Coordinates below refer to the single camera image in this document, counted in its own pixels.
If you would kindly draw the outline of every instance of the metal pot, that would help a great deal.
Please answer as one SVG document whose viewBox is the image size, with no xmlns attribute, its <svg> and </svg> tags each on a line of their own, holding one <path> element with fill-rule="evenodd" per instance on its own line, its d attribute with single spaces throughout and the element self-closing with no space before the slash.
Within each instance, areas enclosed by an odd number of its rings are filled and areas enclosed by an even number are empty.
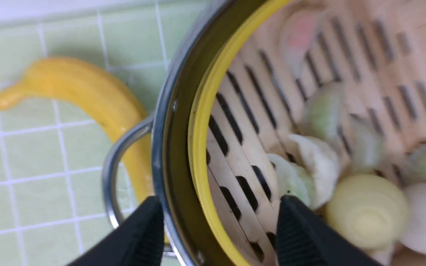
<svg viewBox="0 0 426 266">
<path fill-rule="evenodd" d="M 200 15 L 171 63 L 154 115 L 115 143 L 103 168 L 105 207 L 117 227 L 122 214 L 115 197 L 115 178 L 123 153 L 152 131 L 154 193 L 161 201 L 174 256 L 185 265 L 232 265 L 213 236 L 198 201 L 188 158 L 187 142 L 196 93 L 216 55 L 238 27 L 266 0 L 216 0 Z"/>
</svg>

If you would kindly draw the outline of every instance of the pot rim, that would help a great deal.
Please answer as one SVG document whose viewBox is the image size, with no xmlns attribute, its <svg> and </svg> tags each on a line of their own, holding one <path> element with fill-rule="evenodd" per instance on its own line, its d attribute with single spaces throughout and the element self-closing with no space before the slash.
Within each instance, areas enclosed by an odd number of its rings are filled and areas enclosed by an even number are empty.
<svg viewBox="0 0 426 266">
<path fill-rule="evenodd" d="M 174 112 L 176 109 L 175 100 L 172 99 L 173 89 L 186 59 L 188 58 L 191 50 L 194 48 L 195 42 L 198 38 L 203 34 L 206 28 L 211 25 L 216 15 L 229 2 L 230 0 L 214 0 L 206 8 L 206 10 L 199 15 L 193 28 L 190 29 L 180 44 L 179 50 L 177 50 L 174 59 L 170 64 L 167 78 L 165 79 L 164 85 L 159 94 L 152 126 L 152 179 L 154 193 L 162 203 L 166 233 L 169 237 L 172 249 L 182 265 L 194 265 L 193 261 L 198 258 L 193 258 L 192 254 L 188 252 L 185 244 L 179 236 L 179 232 L 172 217 L 172 210 L 169 205 L 169 199 L 167 197 L 167 190 L 164 182 L 164 147 L 166 146 L 164 135 L 166 134 L 166 127 L 168 126 L 167 119 L 169 118 L 169 114 Z"/>
</svg>

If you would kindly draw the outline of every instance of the banana stem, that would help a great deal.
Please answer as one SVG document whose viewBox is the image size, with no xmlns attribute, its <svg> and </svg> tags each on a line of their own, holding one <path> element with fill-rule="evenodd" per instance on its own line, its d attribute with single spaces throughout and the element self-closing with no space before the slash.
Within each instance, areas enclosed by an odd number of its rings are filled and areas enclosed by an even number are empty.
<svg viewBox="0 0 426 266">
<path fill-rule="evenodd" d="M 14 107 L 27 96 L 24 86 L 19 83 L 5 88 L 0 92 L 0 111 Z"/>
</svg>

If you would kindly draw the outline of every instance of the bamboo steamer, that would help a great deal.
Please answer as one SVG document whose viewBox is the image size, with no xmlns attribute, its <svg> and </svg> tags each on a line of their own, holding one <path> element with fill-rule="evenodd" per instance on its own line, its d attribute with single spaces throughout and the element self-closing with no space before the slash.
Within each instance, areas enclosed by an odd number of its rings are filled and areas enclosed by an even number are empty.
<svg viewBox="0 0 426 266">
<path fill-rule="evenodd" d="M 278 51 L 284 22 L 324 11 L 299 77 Z M 342 81 L 339 156 L 352 153 L 348 114 L 372 121 L 389 160 L 377 171 L 399 185 L 402 162 L 426 141 L 426 0 L 269 0 L 231 37 L 197 90 L 188 152 L 213 234 L 236 265 L 275 265 L 279 194 L 266 154 L 290 158 L 306 99 Z M 426 265 L 399 252 L 394 266 Z"/>
</svg>

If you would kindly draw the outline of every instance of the banana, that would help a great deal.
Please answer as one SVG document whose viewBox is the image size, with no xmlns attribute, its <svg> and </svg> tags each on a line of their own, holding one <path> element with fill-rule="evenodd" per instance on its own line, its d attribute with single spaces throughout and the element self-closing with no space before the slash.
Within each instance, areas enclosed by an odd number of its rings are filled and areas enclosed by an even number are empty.
<svg viewBox="0 0 426 266">
<path fill-rule="evenodd" d="M 35 62 L 18 83 L 0 92 L 0 110 L 31 97 L 75 104 L 103 128 L 112 142 L 147 117 L 140 101 L 115 76 L 73 58 Z M 138 201 L 153 195 L 150 136 L 132 145 L 123 156 L 123 163 Z"/>
</svg>

